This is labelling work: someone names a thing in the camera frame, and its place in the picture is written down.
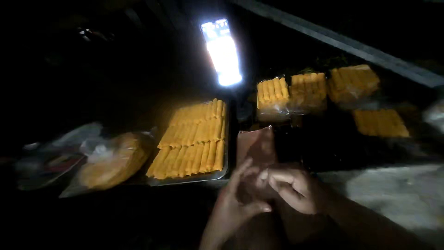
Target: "baking tray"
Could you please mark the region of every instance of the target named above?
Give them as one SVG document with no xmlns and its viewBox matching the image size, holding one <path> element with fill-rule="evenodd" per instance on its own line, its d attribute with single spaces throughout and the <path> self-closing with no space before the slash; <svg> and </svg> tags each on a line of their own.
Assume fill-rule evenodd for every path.
<svg viewBox="0 0 444 250">
<path fill-rule="evenodd" d="M 199 182 L 199 181 L 211 181 L 211 180 L 218 180 L 227 173 L 228 171 L 228 147 L 229 147 L 229 138 L 230 138 L 230 120 L 231 120 L 231 112 L 230 110 L 230 104 L 223 100 L 226 103 L 226 117 L 225 117 L 225 149 L 224 149 L 224 165 L 222 168 L 222 171 L 214 171 L 211 173 L 198 173 L 191 176 L 185 176 L 185 177 L 178 177 L 178 178 L 166 178 L 163 180 L 159 180 L 153 177 L 146 177 L 147 184 L 150 186 L 164 186 L 164 185 L 174 185 L 174 184 L 183 184 L 183 183 L 192 183 L 192 182 Z M 147 162 L 148 166 L 151 165 L 152 161 L 151 159 L 149 162 Z"/>
</svg>

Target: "finger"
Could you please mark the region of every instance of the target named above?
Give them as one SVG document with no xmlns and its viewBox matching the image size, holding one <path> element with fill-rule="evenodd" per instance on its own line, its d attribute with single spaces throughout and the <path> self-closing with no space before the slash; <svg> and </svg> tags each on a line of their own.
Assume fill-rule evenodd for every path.
<svg viewBox="0 0 444 250">
<path fill-rule="evenodd" d="M 271 212 L 271 206 L 266 202 L 252 202 L 243 206 L 245 218 L 251 218 L 256 214 Z"/>
<path fill-rule="evenodd" d="M 248 158 L 240 165 L 231 175 L 230 182 L 228 183 L 228 190 L 235 191 L 239 186 L 242 174 L 253 164 L 253 159 Z"/>
</svg>

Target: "plastic wrap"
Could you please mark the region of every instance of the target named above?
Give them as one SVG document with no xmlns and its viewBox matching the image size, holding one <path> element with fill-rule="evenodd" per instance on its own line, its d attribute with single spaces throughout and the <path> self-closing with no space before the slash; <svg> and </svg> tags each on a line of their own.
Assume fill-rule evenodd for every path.
<svg viewBox="0 0 444 250">
<path fill-rule="evenodd" d="M 335 103 L 350 103 L 370 96 L 379 87 L 379 78 L 368 65 L 332 69 L 328 94 Z"/>
<path fill-rule="evenodd" d="M 99 142 L 102 125 L 90 123 L 80 126 L 60 138 L 40 145 L 35 142 L 24 146 L 26 156 L 17 161 L 15 170 L 18 176 L 20 190 L 35 190 L 49 184 L 70 178 L 73 168 L 85 161 L 81 145 L 90 145 L 93 141 Z"/>
<path fill-rule="evenodd" d="M 149 153 L 138 135 L 124 133 L 98 143 L 88 155 L 88 163 L 60 194 L 61 198 L 106 190 L 124 182 L 140 169 Z"/>
<path fill-rule="evenodd" d="M 320 112 L 327 109 L 327 87 L 324 73 L 291 77 L 289 109 L 294 114 Z"/>
<path fill-rule="evenodd" d="M 257 84 L 257 117 L 260 121 L 285 121 L 290 118 L 287 107 L 290 95 L 285 77 L 264 80 Z"/>
<path fill-rule="evenodd" d="M 444 99 L 431 105 L 423 114 L 424 121 L 444 133 Z"/>
</svg>

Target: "fried spring roll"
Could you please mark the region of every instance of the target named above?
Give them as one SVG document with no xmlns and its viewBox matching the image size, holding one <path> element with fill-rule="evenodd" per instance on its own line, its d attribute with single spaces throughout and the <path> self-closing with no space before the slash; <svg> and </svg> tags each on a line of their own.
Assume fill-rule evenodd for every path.
<svg viewBox="0 0 444 250">
<path fill-rule="evenodd" d="M 345 89 L 345 84 L 342 80 L 341 75 L 339 74 L 338 69 L 332 69 L 331 70 L 331 75 L 332 75 L 332 79 L 333 79 L 333 83 L 334 83 L 334 88 L 336 90 L 342 90 Z"/>
<path fill-rule="evenodd" d="M 279 84 L 281 85 L 282 98 L 288 99 L 290 95 L 288 94 L 288 86 L 285 82 L 285 78 L 282 77 L 281 79 L 279 79 Z"/>
<path fill-rule="evenodd" d="M 272 80 L 266 81 L 268 86 L 268 94 L 270 95 L 270 100 L 276 100 L 276 94 L 274 93 L 274 85 Z"/>
<path fill-rule="evenodd" d="M 156 155 L 156 158 L 154 158 L 153 163 L 151 163 L 150 168 L 148 168 L 147 176 L 153 177 L 154 173 L 157 171 L 158 168 L 162 168 L 162 164 L 165 161 L 165 159 L 168 156 L 168 153 L 171 151 L 170 147 L 164 148 L 159 150 L 159 152 Z"/>
<path fill-rule="evenodd" d="M 182 164 L 183 157 L 185 156 L 186 150 L 188 149 L 187 146 L 181 147 L 179 154 L 177 155 L 176 160 L 174 161 L 173 167 L 170 171 L 169 177 L 177 177 L 179 176 L 179 169 L 180 165 Z"/>
<path fill-rule="evenodd" d="M 353 116 L 355 118 L 355 123 L 356 127 L 358 128 L 358 131 L 363 135 L 368 135 L 369 132 L 365 126 L 364 118 L 362 116 L 362 111 L 359 109 L 354 110 Z"/>
<path fill-rule="evenodd" d="M 216 142 L 210 142 L 210 149 L 208 151 L 208 158 L 206 160 L 206 170 L 212 171 L 214 167 L 214 160 L 216 158 Z"/>
<path fill-rule="evenodd" d="M 225 118 L 222 119 L 221 140 L 225 140 Z"/>
<path fill-rule="evenodd" d="M 208 102 L 207 105 L 206 105 L 206 114 L 205 114 L 205 119 L 206 119 L 206 120 L 211 119 L 211 112 L 212 112 L 212 109 L 213 109 L 213 102 L 210 101 L 210 102 Z"/>
<path fill-rule="evenodd" d="M 188 151 L 190 152 L 186 160 L 185 175 L 191 175 L 193 173 L 193 164 L 196 156 L 196 150 L 197 150 L 197 145 L 188 148 Z"/>
<path fill-rule="evenodd" d="M 223 103 L 223 108 L 222 108 L 222 117 L 226 116 L 226 103 Z"/>
<path fill-rule="evenodd" d="M 195 142 L 194 138 L 196 137 L 198 127 L 199 127 L 199 124 L 192 125 L 192 129 L 190 130 L 190 133 L 188 135 L 188 139 L 186 140 L 185 145 L 191 146 L 194 144 L 194 142 Z"/>
<path fill-rule="evenodd" d="M 221 139 L 221 131 L 222 131 L 222 117 L 216 118 L 214 120 L 214 133 L 213 133 L 213 138 L 215 141 L 218 141 Z"/>
<path fill-rule="evenodd" d="M 223 101 L 222 100 L 218 100 L 217 110 L 216 110 L 216 118 L 222 116 L 222 110 L 223 110 Z"/>
<path fill-rule="evenodd" d="M 180 141 L 181 141 L 180 145 L 182 145 L 182 146 L 187 145 L 188 137 L 191 133 L 191 130 L 193 129 L 193 125 L 194 125 L 194 123 L 185 125 L 185 129 L 184 129 L 182 136 L 180 138 Z"/>
<path fill-rule="evenodd" d="M 262 82 L 258 83 L 258 98 L 260 102 L 264 102 L 264 90 Z"/>
<path fill-rule="evenodd" d="M 211 117 L 216 117 L 218 113 L 218 100 L 215 98 L 213 99 L 213 104 L 211 106 Z"/>
<path fill-rule="evenodd" d="M 194 147 L 188 147 L 186 149 L 185 154 L 183 155 L 183 159 L 182 159 L 182 162 L 180 163 L 180 167 L 179 167 L 179 170 L 178 170 L 179 177 L 186 176 L 186 167 L 188 165 L 188 161 L 190 160 L 190 155 L 192 153 L 191 151 L 193 151 L 193 148 Z"/>
<path fill-rule="evenodd" d="M 205 143 L 202 152 L 202 158 L 200 161 L 199 173 L 206 173 L 206 161 L 208 159 L 208 154 L 210 152 L 210 143 Z"/>
<path fill-rule="evenodd" d="M 199 173 L 199 167 L 200 167 L 200 162 L 202 160 L 202 153 L 203 153 L 204 145 L 198 144 L 198 145 L 194 145 L 194 147 L 196 148 L 195 149 L 196 153 L 194 154 L 194 160 L 193 160 L 193 166 L 191 168 L 191 173 Z"/>
<path fill-rule="evenodd" d="M 263 91 L 264 91 L 264 100 L 268 101 L 268 100 L 270 100 L 270 92 L 268 91 L 268 82 L 263 81 L 262 86 L 263 86 Z"/>
<path fill-rule="evenodd" d="M 282 89 L 281 89 L 281 84 L 279 83 L 279 78 L 273 79 L 273 85 L 274 85 L 274 94 L 276 95 L 276 98 L 278 100 L 282 99 Z"/>
<path fill-rule="evenodd" d="M 177 156 L 179 155 L 179 151 L 180 151 L 180 147 L 172 149 L 170 151 L 170 153 L 168 154 L 168 156 L 165 159 L 165 168 L 164 171 L 162 173 L 159 174 L 160 178 L 163 177 L 163 179 L 165 179 L 166 177 L 172 177 L 171 175 L 171 171 L 174 167 L 174 163 L 176 161 Z"/>
<path fill-rule="evenodd" d="M 218 141 L 216 146 L 216 158 L 214 160 L 213 170 L 222 171 L 224 158 L 225 141 Z"/>
</svg>

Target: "human hand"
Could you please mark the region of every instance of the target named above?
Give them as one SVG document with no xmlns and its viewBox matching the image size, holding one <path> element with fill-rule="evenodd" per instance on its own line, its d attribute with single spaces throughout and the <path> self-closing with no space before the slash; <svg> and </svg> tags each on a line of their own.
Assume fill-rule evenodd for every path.
<svg viewBox="0 0 444 250">
<path fill-rule="evenodd" d="M 323 191 L 308 172 L 300 169 L 266 169 L 258 176 L 258 186 L 267 183 L 297 211 L 303 214 L 323 212 Z"/>
<path fill-rule="evenodd" d="M 271 211 L 270 205 L 266 202 L 255 201 L 244 205 L 236 198 L 241 178 L 259 173 L 259 168 L 251 167 L 252 163 L 251 158 L 247 159 L 236 169 L 227 186 L 220 193 L 203 233 L 200 249 L 219 248 L 242 224 L 253 216 Z"/>
</svg>

